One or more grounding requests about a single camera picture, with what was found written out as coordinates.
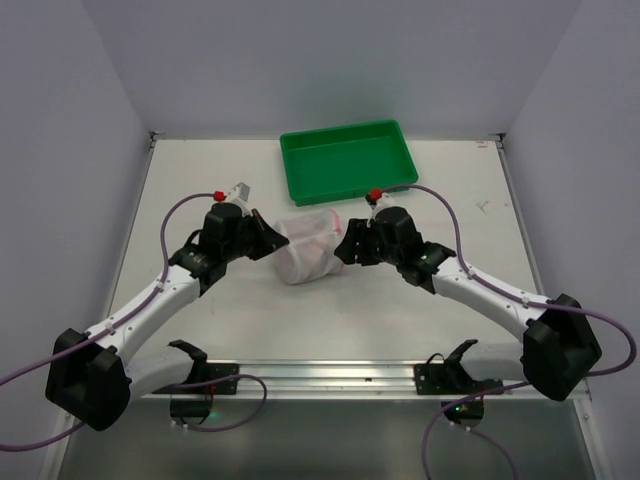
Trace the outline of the white pink mesh laundry bag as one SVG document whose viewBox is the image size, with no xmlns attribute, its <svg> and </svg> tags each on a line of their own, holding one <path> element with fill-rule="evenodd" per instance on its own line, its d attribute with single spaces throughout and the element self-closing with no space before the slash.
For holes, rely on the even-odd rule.
<svg viewBox="0 0 640 480">
<path fill-rule="evenodd" d="M 344 237 L 335 210 L 278 220 L 273 228 L 289 240 L 288 245 L 273 254 L 275 269 L 285 283 L 308 283 L 343 269 L 344 263 L 334 254 Z"/>
</svg>

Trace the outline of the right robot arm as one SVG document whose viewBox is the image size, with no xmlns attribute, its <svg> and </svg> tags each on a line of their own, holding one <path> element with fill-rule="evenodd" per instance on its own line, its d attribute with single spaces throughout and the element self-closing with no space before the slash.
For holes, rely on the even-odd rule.
<svg viewBox="0 0 640 480">
<path fill-rule="evenodd" d="M 513 336 L 513 341 L 499 344 L 466 340 L 439 364 L 415 365 L 422 395 L 470 394 L 520 381 L 563 401 L 602 356 L 574 298 L 562 294 L 547 299 L 505 283 L 492 291 L 463 267 L 452 249 L 423 240 L 402 207 L 350 220 L 335 254 L 347 265 L 390 264 L 410 285 L 456 301 Z"/>
</svg>

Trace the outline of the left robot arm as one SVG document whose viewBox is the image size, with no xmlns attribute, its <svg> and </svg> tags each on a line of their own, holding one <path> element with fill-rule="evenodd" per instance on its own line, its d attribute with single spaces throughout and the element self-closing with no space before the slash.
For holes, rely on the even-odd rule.
<svg viewBox="0 0 640 480">
<path fill-rule="evenodd" d="M 46 399 L 103 431 L 144 395 L 163 388 L 207 390 L 213 379 L 201 349 L 174 340 L 149 357 L 139 356 L 139 350 L 221 280 L 231 262 L 258 261 L 288 243 L 257 210 L 214 204 L 202 227 L 173 254 L 164 254 L 160 275 L 138 296 L 86 331 L 68 329 L 58 336 Z"/>
</svg>

